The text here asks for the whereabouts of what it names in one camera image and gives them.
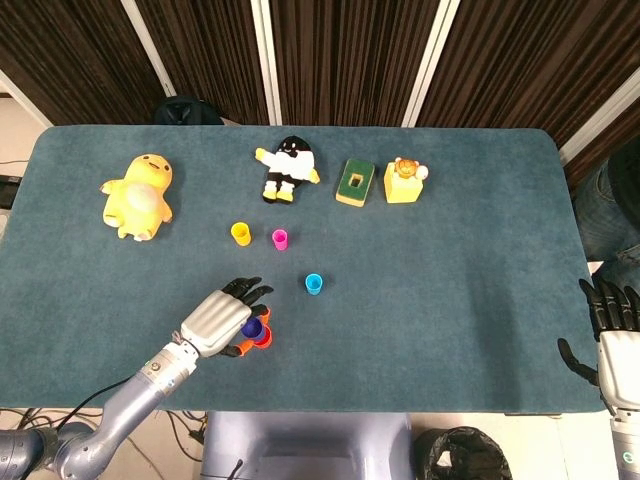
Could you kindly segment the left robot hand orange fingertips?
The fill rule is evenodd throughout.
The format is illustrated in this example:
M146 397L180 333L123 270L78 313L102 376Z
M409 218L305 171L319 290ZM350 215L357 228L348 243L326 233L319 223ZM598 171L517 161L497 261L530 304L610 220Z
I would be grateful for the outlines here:
M240 277L213 291L181 323L181 342L188 342L203 358L242 356L241 347L232 340L251 318L267 312L258 300L274 291L261 282L261 277Z

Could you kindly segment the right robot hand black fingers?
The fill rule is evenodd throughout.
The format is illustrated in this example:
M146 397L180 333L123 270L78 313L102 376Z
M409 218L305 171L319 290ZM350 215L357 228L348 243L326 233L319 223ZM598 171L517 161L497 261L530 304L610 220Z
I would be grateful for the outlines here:
M611 413L639 409L639 294L630 286L619 288L604 279L579 281L585 295L597 367L581 363L568 341L557 340L559 354L573 373L600 391Z

